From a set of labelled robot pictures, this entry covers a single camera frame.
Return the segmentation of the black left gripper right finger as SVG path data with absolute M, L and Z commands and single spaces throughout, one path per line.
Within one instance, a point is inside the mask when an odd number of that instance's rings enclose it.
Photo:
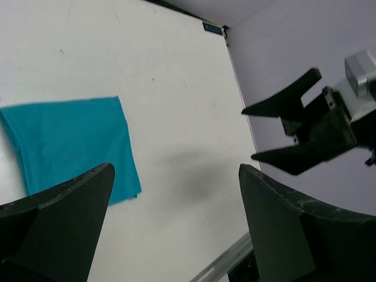
M 261 281 L 374 281 L 375 217 L 288 187 L 247 164 L 239 183 Z

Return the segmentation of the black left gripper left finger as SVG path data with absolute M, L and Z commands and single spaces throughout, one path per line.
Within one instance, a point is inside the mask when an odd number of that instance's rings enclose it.
M 87 281 L 115 168 L 1 205 L 1 281 Z

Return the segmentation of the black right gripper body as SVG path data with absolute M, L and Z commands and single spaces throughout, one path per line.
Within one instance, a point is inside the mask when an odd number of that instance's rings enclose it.
M 285 135 L 297 143 L 343 137 L 347 142 L 357 145 L 340 93 L 329 86 L 324 87 L 316 98 L 304 106 L 302 118 L 281 117 L 281 122 Z

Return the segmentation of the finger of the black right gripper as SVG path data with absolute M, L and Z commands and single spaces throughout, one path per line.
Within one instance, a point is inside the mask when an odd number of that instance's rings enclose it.
M 241 113 L 268 118 L 300 118 L 304 116 L 301 97 L 321 79 L 318 68 L 311 68 L 275 95 L 244 108 Z
M 335 137 L 259 152 L 251 158 L 296 176 L 355 147 L 355 143 Z

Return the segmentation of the teal t-shirt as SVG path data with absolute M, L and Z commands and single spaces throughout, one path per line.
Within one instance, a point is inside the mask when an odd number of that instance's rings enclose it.
M 117 96 L 3 107 L 1 125 L 15 152 L 27 195 L 102 163 L 115 168 L 110 204 L 136 198 L 142 191 Z

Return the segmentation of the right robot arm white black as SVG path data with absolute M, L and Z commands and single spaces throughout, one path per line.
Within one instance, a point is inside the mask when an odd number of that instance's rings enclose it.
M 255 153 L 253 160 L 296 176 L 360 147 L 371 152 L 365 165 L 375 164 L 375 99 L 358 100 L 344 79 L 303 105 L 302 96 L 321 78 L 319 69 L 311 68 L 275 95 L 242 110 L 248 116 L 280 118 L 284 133 L 294 142 Z

